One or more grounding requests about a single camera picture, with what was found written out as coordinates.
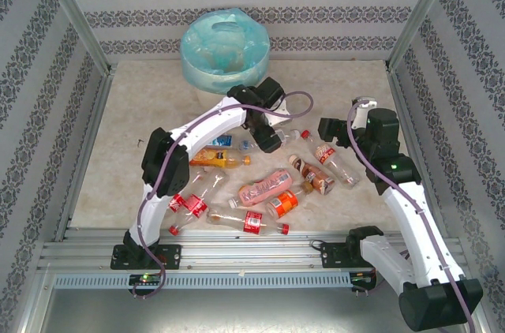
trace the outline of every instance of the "purple cable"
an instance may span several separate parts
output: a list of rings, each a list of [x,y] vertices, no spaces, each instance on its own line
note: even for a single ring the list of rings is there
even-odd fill
[[[416,201],[410,197],[408,193],[406,193],[403,189],[401,189],[397,184],[395,184],[392,180],[389,178],[385,177],[382,173],[380,173],[363,155],[361,152],[360,148],[357,146],[356,140],[354,139],[353,136],[353,130],[351,128],[351,119],[353,117],[354,111],[361,105],[361,104],[366,104],[368,103],[369,100],[362,100],[356,104],[354,104],[348,115],[347,115],[347,134],[349,135],[350,143],[353,145],[354,151],[356,152],[357,156],[360,157],[361,161],[367,168],[371,170],[377,177],[385,181],[388,185],[390,185],[393,189],[397,190],[399,193],[402,194],[403,197],[405,197],[415,208],[419,216],[421,217],[421,220],[425,224],[426,231],[428,232],[429,239],[432,242],[433,248],[435,249],[436,255],[438,256],[438,259],[440,263],[442,264],[442,268],[445,271],[445,274],[447,278],[449,279],[449,282],[451,283],[451,286],[454,290],[454,293],[456,294],[456,297],[458,298],[459,304],[461,305],[463,312],[465,313],[466,320],[468,321],[469,325],[469,333],[475,333],[475,325],[473,324],[472,320],[472,315],[470,311],[468,310],[468,307],[466,306],[465,299],[463,299],[463,296],[461,295],[461,291],[458,288],[458,285],[455,282],[454,277],[452,276],[451,272],[449,271],[449,266],[447,265],[447,262],[445,260],[445,257],[442,254],[442,251],[440,250],[440,247],[438,246],[436,242],[435,235],[433,233],[432,228],[429,225],[428,219],[425,216],[425,213],[421,207],[416,203]]]
[[[271,115],[277,116],[279,118],[285,118],[285,117],[300,118],[301,116],[304,116],[308,112],[310,112],[312,110],[312,108],[314,107],[314,99],[312,98],[312,96],[308,92],[305,92],[305,91],[288,92],[284,96],[284,98],[282,98],[282,100],[284,100],[285,98],[287,98],[289,96],[292,96],[292,95],[304,95],[304,96],[307,96],[307,98],[309,98],[309,101],[310,101],[309,107],[306,110],[304,110],[303,112],[299,113],[299,114],[279,114],[277,112],[274,112],[273,110],[268,110],[266,108],[252,106],[252,105],[249,105],[249,104],[240,104],[240,103],[239,104],[233,104],[231,106],[223,107],[223,108],[221,108],[219,110],[213,110],[210,114],[206,114],[206,115],[202,116],[201,118],[199,118],[198,120],[196,120],[192,125],[190,125],[184,132],[182,132],[181,135],[170,146],[170,148],[166,152],[166,155],[165,155],[165,158],[163,160],[162,166],[159,169],[159,173],[158,173],[158,177],[156,178],[155,185],[152,188],[152,191],[144,198],[144,200],[142,200],[142,203],[140,204],[140,207],[139,207],[139,211],[137,213],[137,233],[139,235],[140,243],[142,244],[142,248],[145,250],[145,252],[156,262],[156,264],[158,264],[160,272],[161,272],[161,275],[162,275],[162,280],[159,283],[158,287],[155,288],[150,294],[142,295],[142,296],[138,295],[137,292],[136,292],[137,286],[140,285],[140,283],[136,283],[133,286],[133,289],[132,289],[133,297],[140,296],[140,298],[142,300],[145,300],[148,297],[152,297],[152,296],[156,295],[163,288],[163,285],[165,284],[165,280],[166,280],[165,266],[163,265],[163,262],[161,260],[159,260],[154,255],[154,253],[148,248],[148,245],[145,243],[144,236],[142,235],[142,224],[141,224],[142,221],[141,220],[142,220],[142,211],[144,210],[145,205],[147,204],[147,202],[150,199],[152,199],[152,197],[158,191],[158,187],[159,187],[159,184],[161,183],[162,176],[165,173],[165,169],[166,169],[166,166],[168,165],[168,161],[169,161],[170,157],[172,156],[172,153],[174,152],[174,149],[178,145],[178,143],[181,142],[183,138],[187,137],[188,133],[190,133],[193,129],[195,129],[202,122],[208,120],[212,116],[216,116],[217,114],[221,114],[222,112],[224,112],[226,110],[233,110],[234,108],[245,108],[247,110],[258,110],[259,112],[263,112],[264,114],[271,114]]]

